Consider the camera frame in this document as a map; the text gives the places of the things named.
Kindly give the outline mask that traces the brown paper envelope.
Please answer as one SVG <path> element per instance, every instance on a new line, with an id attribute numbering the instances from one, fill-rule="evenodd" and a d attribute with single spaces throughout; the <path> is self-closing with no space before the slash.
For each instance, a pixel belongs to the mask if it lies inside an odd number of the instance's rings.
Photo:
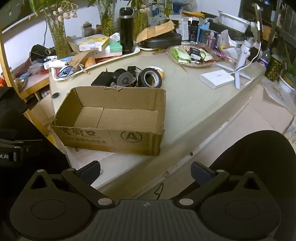
<path id="1" fill-rule="evenodd" d="M 153 37 L 157 37 L 159 35 L 171 32 L 174 29 L 175 24 L 172 21 L 168 21 L 158 26 L 147 27 L 138 34 L 136 43 L 140 43 L 144 40 L 151 39 Z"/>

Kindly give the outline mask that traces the white plastic food container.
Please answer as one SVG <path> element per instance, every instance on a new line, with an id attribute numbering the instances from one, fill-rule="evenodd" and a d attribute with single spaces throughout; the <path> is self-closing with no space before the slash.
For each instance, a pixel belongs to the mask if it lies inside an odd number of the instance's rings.
<path id="1" fill-rule="evenodd" d="M 245 33 L 248 26 L 250 26 L 250 22 L 239 18 L 237 16 L 233 16 L 222 11 L 219 12 L 219 22 L 222 25 L 225 25 L 229 28 L 237 30 L 241 33 Z"/>

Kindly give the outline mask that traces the black power adapter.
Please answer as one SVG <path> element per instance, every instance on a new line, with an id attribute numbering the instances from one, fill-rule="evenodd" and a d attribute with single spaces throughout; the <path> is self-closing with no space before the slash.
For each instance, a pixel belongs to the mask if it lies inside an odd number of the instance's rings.
<path id="1" fill-rule="evenodd" d="M 96 79 L 91 83 L 91 86 L 103 86 L 110 87 L 111 83 L 114 82 L 113 72 L 101 72 Z"/>

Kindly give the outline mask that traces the white phone gimbal tripod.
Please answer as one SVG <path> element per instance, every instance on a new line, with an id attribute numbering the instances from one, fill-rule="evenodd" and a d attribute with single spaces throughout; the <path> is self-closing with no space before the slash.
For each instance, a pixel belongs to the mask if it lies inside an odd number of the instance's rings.
<path id="1" fill-rule="evenodd" d="M 235 88 L 240 89 L 240 72 L 247 68 L 254 60 L 256 60 L 260 54 L 261 44 L 262 44 L 262 34 L 263 34 L 263 24 L 262 24 L 262 15 L 261 15 L 261 8 L 260 6 L 255 3 L 254 4 L 255 9 L 255 15 L 256 15 L 256 22 L 251 22 L 251 31 L 254 35 L 254 37 L 250 37 L 246 39 L 242 45 L 241 45 L 241 53 L 238 55 L 238 59 L 236 61 L 236 65 L 234 69 L 229 69 L 227 66 L 216 63 L 217 66 L 226 69 L 226 70 L 232 70 L 232 72 L 229 72 L 230 75 L 234 74 L 234 80 L 235 80 Z M 250 56 L 250 50 L 252 46 L 258 42 L 259 43 L 259 49 L 256 54 L 256 56 L 246 65 L 247 58 Z"/>

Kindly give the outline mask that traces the tan drawstring pouch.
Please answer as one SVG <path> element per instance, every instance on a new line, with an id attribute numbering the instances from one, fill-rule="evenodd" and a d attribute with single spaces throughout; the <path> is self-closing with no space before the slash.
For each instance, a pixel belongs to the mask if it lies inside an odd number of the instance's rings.
<path id="1" fill-rule="evenodd" d="M 92 55 L 92 53 L 96 52 L 96 50 L 87 50 L 82 51 L 75 56 L 73 56 L 69 61 L 66 62 L 66 66 L 71 66 L 75 70 L 80 70 L 80 64 L 84 61 L 85 58 Z"/>

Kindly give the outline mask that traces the black zip case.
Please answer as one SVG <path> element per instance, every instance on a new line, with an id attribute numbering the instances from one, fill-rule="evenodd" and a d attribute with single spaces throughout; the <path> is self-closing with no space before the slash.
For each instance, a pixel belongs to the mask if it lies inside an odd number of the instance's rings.
<path id="1" fill-rule="evenodd" d="M 139 46 L 151 49 L 163 49 L 170 46 L 180 45 L 182 43 L 182 35 L 175 32 L 168 32 L 139 43 Z"/>

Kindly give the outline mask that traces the black thermos bottle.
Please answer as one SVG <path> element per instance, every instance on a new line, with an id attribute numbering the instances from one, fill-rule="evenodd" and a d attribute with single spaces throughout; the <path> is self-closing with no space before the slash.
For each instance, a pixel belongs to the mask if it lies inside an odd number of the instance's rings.
<path id="1" fill-rule="evenodd" d="M 131 7 L 124 7 L 119 11 L 120 44 L 124 55 L 133 52 L 133 13 L 134 9 Z"/>

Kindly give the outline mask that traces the green tissue pack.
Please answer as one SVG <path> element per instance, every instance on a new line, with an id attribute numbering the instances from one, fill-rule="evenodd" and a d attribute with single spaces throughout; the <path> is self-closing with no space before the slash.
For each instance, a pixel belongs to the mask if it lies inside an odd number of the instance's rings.
<path id="1" fill-rule="evenodd" d="M 122 53 L 122 46 L 119 42 L 111 43 L 108 45 L 110 53 Z"/>

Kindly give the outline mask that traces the white power bank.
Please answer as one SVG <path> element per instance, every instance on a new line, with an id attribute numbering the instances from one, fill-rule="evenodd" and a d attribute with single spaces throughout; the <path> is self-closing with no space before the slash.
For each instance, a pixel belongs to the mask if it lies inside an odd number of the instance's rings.
<path id="1" fill-rule="evenodd" d="M 201 74 L 200 80 L 204 82 L 208 87 L 216 89 L 224 85 L 230 84 L 234 81 L 234 77 L 227 73 L 225 70 L 217 70 L 208 73 Z"/>

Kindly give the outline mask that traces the yellow dog earbud case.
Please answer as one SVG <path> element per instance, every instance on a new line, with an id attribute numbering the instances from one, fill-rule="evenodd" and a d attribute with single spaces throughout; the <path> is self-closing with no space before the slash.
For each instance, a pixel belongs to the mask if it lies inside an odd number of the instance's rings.
<path id="1" fill-rule="evenodd" d="M 161 76 L 162 79 L 165 78 L 165 73 L 164 73 L 164 71 L 163 71 L 162 68 L 159 68 L 157 66 L 150 66 L 150 68 L 156 70 L 160 74 L 160 76 Z"/>

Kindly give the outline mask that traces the open cardboard box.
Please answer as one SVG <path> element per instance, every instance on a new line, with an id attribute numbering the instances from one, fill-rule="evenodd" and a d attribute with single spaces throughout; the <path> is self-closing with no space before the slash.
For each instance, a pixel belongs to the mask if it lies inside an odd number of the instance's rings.
<path id="1" fill-rule="evenodd" d="M 51 128 L 65 146 L 158 156 L 165 112 L 163 89 L 79 86 L 67 94 Z"/>

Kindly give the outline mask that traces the yellow white box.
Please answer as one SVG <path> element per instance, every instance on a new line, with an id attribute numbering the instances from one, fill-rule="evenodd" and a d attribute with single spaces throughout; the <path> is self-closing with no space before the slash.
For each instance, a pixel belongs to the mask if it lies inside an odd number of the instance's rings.
<path id="1" fill-rule="evenodd" d="M 102 51 L 109 44 L 109 37 L 87 37 L 79 44 L 80 51 L 97 50 Z"/>

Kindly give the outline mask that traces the glass snack dish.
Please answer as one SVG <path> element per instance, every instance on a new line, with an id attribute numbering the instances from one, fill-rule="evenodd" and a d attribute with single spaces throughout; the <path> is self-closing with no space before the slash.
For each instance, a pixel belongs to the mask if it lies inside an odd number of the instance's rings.
<path id="1" fill-rule="evenodd" d="M 207 67 L 220 61 L 220 58 L 205 44 L 178 45 L 166 50 L 169 58 L 182 67 Z"/>

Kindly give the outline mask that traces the glass vase with stems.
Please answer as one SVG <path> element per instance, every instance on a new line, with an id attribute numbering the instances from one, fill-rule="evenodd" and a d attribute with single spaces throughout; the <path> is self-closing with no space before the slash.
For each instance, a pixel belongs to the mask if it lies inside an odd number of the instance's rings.
<path id="1" fill-rule="evenodd" d="M 66 38 L 63 18 L 48 14 L 45 19 L 51 32 L 58 59 L 69 57 L 71 48 Z"/>

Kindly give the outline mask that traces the black suction cup mount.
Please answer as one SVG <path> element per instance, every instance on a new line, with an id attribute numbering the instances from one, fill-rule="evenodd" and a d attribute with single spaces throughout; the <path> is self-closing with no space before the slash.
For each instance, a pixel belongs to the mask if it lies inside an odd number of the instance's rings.
<path id="1" fill-rule="evenodd" d="M 111 87 L 133 87 L 136 84 L 136 78 L 132 73 L 122 68 L 116 70 L 112 75 Z"/>

